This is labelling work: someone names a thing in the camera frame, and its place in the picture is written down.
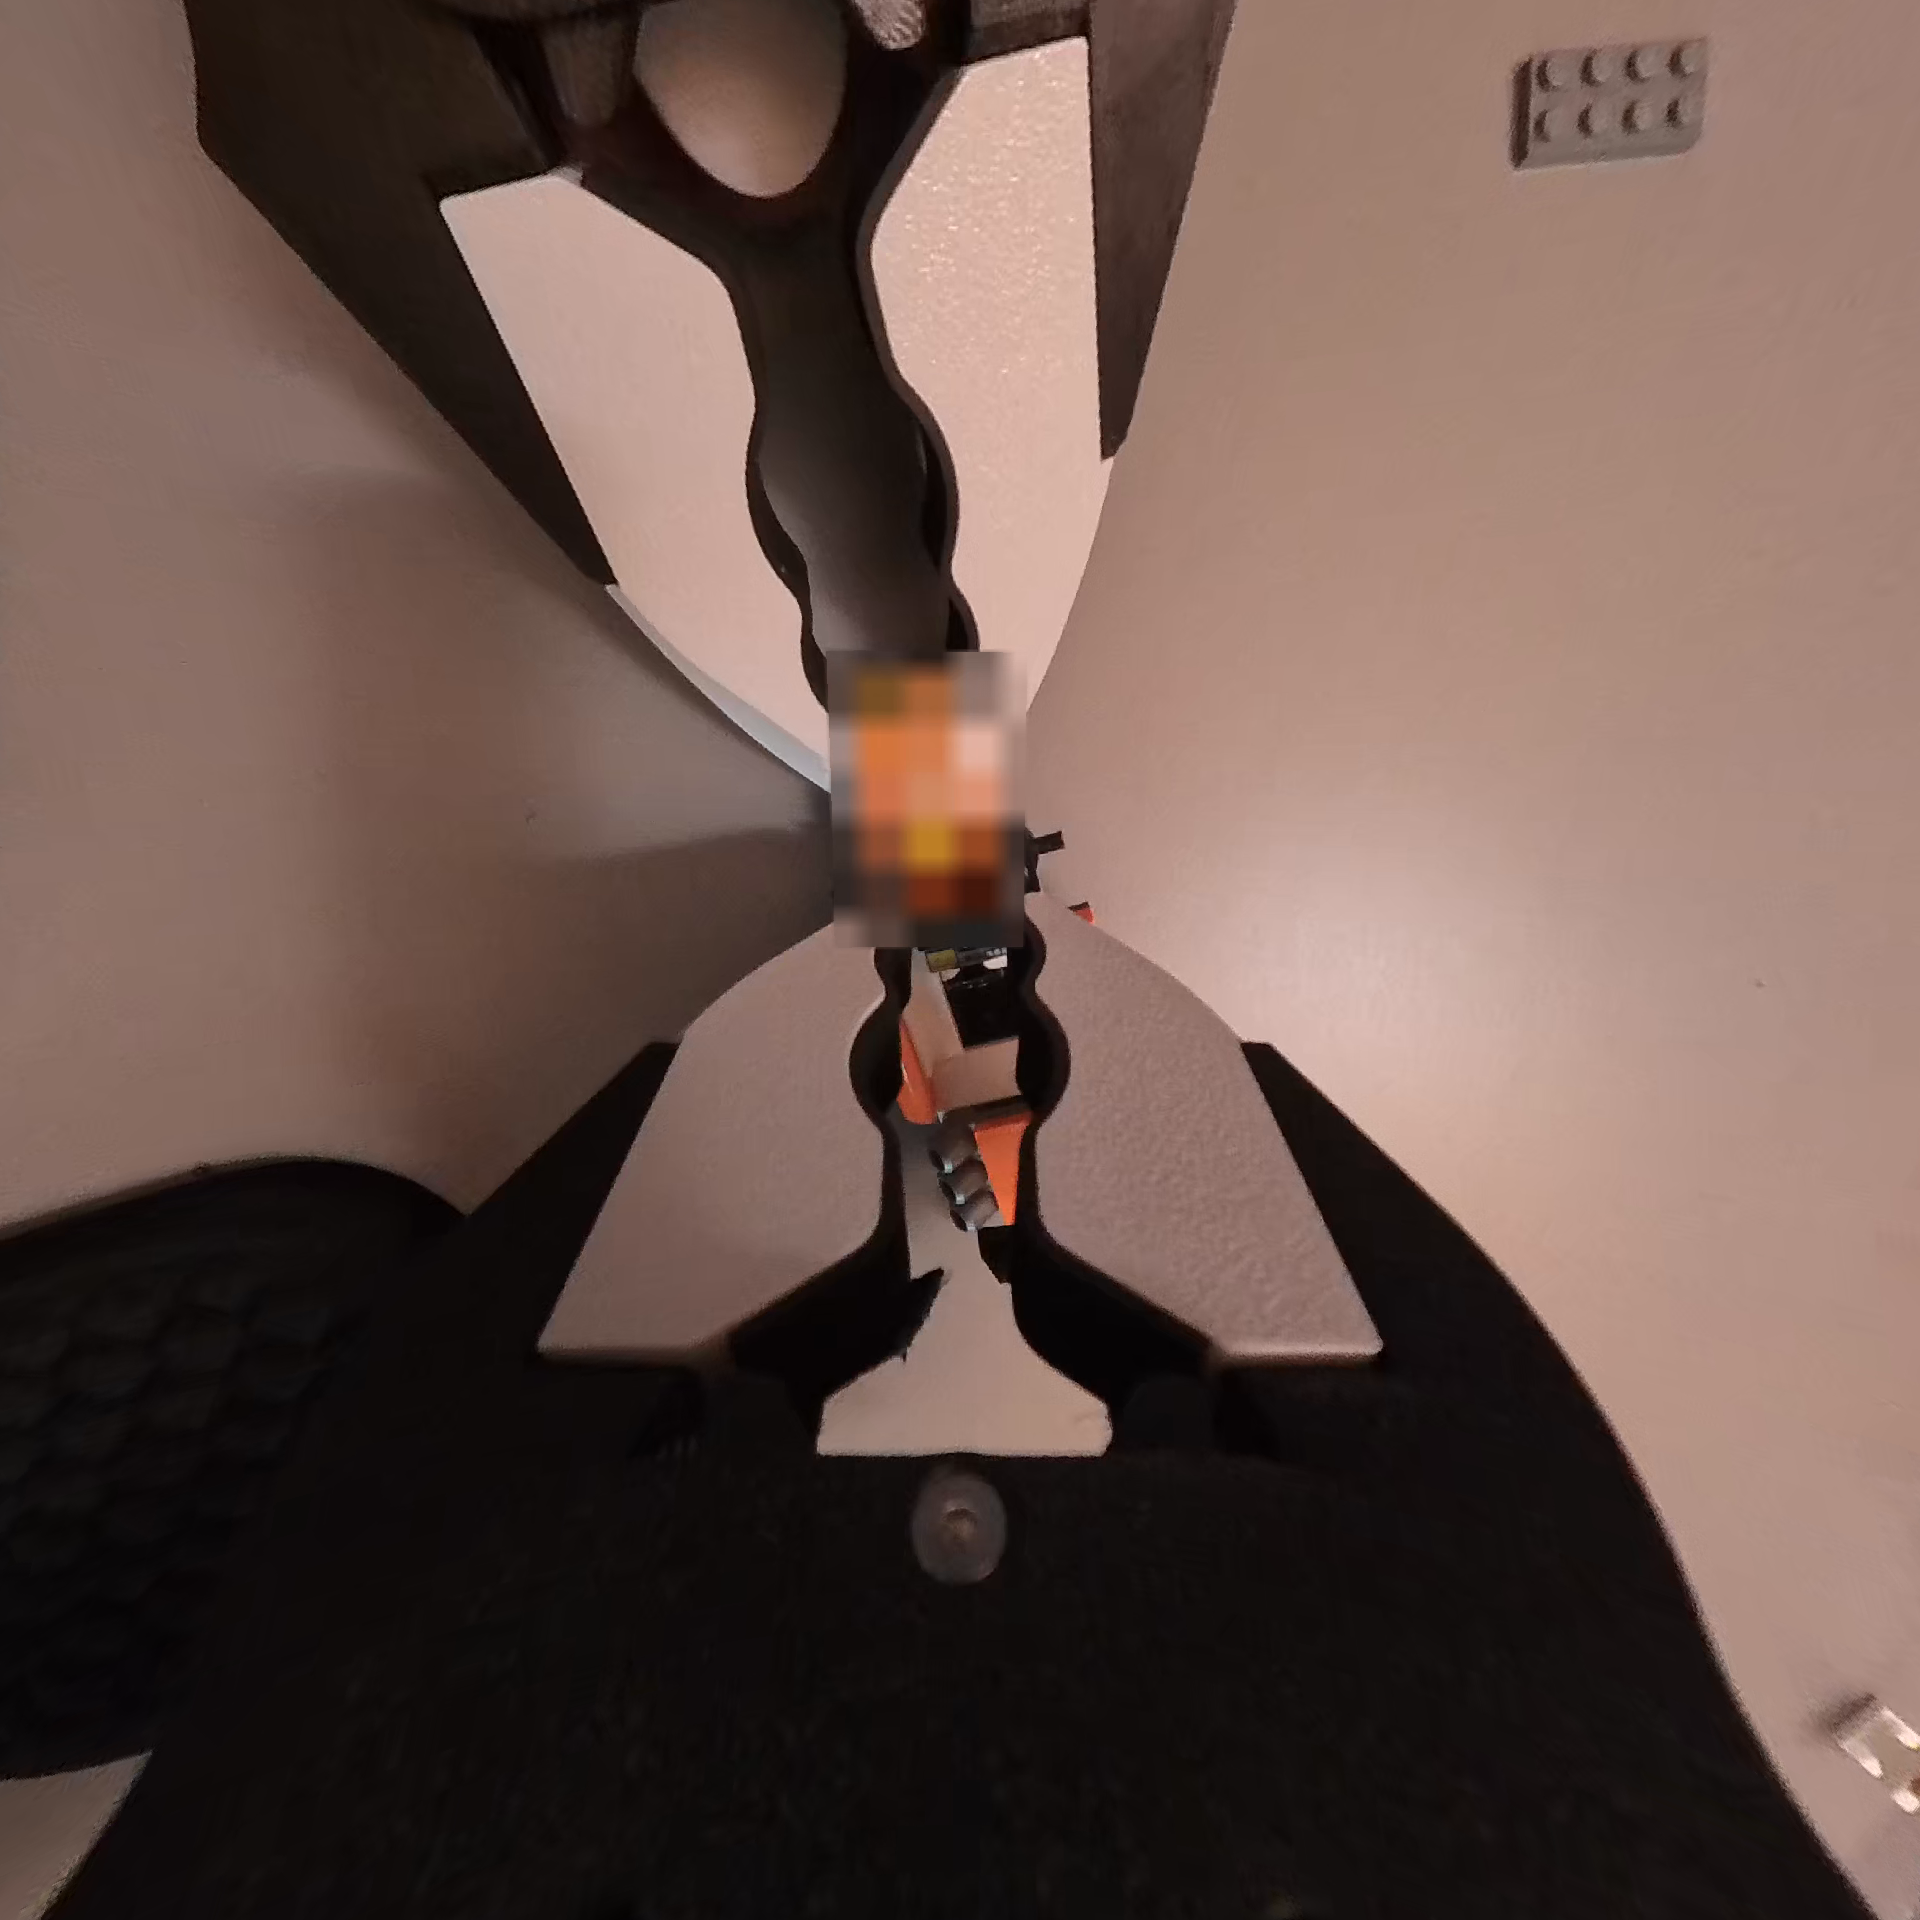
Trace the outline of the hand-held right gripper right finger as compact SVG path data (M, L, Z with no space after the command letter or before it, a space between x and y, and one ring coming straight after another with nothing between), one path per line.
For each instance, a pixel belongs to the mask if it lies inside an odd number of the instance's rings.
M1025 1345L1072 1383L1376 1361L1223 1017L1056 901L1026 903L1011 972L1030 1123L996 1259Z

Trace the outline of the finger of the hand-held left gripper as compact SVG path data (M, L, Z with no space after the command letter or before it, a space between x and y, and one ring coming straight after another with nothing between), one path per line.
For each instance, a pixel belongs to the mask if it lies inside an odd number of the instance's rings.
M1110 494L1089 42L967 63L868 219L887 353L934 437L934 559L1032 703Z
M570 169L439 212L607 553L610 596L750 740L827 786L800 603L753 525L756 402L726 283Z

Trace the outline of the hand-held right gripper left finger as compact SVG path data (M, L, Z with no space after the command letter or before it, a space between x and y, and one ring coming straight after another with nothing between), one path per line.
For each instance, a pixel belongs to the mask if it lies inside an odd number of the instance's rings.
M890 1113L903 951L831 927L700 1012L545 1323L553 1361L720 1361L851 1383L908 1354L915 1273Z

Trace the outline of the orange white lego car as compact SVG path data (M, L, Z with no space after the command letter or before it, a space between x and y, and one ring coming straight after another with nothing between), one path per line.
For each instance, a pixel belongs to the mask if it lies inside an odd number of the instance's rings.
M1044 954L1032 945L882 951L896 995L896 1113L927 1151L961 1231L1018 1220L1032 1093L1065 1071L1058 1021L1039 995Z

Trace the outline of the grey lego plate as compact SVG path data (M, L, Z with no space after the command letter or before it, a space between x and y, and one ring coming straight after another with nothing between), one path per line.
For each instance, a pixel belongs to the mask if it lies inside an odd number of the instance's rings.
M1514 76L1518 172L1690 154L1705 129L1705 34L1582 43L1527 54Z

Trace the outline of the black honeycomb wrist rest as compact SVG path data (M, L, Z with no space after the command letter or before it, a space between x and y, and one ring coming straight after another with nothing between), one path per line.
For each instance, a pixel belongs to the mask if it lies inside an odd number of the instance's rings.
M3 1231L3 1777L153 1749L380 1289L463 1212L338 1158L195 1167Z

